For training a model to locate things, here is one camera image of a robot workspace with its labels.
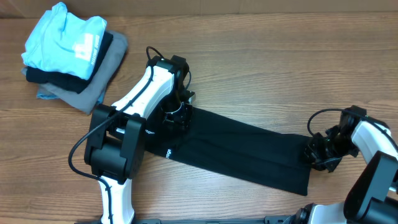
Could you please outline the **black t-shirt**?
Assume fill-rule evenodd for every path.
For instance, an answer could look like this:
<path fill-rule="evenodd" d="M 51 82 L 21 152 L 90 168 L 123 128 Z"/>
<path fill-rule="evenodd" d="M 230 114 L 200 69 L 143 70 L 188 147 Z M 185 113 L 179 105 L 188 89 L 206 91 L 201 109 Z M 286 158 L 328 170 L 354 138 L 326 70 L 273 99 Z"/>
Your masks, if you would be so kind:
<path fill-rule="evenodd" d="M 157 156 L 308 194 L 311 165 L 304 154 L 308 136 L 273 132 L 199 108 L 193 109 L 187 130 L 170 127 L 155 111 L 146 131 L 146 151 Z"/>

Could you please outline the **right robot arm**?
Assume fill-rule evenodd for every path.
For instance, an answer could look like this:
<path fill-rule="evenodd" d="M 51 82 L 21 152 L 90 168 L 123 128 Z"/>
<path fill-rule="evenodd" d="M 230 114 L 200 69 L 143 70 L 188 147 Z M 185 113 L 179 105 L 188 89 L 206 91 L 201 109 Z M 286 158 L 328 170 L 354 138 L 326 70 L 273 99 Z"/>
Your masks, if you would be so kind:
<path fill-rule="evenodd" d="M 339 124 L 313 134 L 306 156 L 314 169 L 331 172 L 344 156 L 362 154 L 366 168 L 344 202 L 308 204 L 284 223 L 397 223 L 397 200 L 388 196 L 397 191 L 397 143 L 388 125 L 355 105 L 339 112 Z"/>

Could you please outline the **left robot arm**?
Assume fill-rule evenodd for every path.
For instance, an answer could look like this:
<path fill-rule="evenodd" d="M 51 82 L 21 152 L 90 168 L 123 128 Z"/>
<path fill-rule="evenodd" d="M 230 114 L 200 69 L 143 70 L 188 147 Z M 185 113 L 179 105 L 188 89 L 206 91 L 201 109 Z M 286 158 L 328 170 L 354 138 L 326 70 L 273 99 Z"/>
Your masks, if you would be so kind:
<path fill-rule="evenodd" d="M 154 122 L 175 133 L 187 130 L 194 94 L 183 81 L 189 75 L 185 58 L 157 55 L 148 60 L 145 74 L 124 98 L 94 110 L 84 161 L 101 188 L 99 223 L 133 222 L 132 180 L 142 163 L 146 137 L 155 134 L 147 125 Z"/>

